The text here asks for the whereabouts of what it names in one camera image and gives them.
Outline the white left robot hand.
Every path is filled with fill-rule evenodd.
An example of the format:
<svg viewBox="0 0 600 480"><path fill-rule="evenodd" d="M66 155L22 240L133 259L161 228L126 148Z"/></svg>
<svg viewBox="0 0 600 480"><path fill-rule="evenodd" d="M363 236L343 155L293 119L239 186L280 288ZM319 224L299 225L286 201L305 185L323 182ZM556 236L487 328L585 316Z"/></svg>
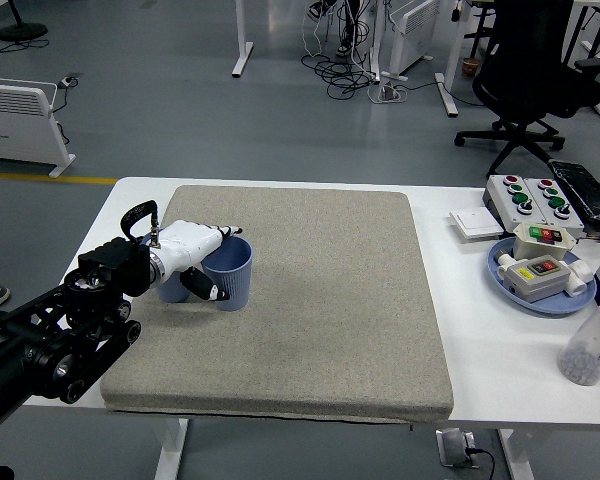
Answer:
<svg viewBox="0 0 600 480"><path fill-rule="evenodd" d="M166 303L184 302L191 294L203 300L229 300L231 295L226 289L196 266L228 238L241 232L237 226L176 220L161 230L159 239L150 241L150 287Z"/></svg>

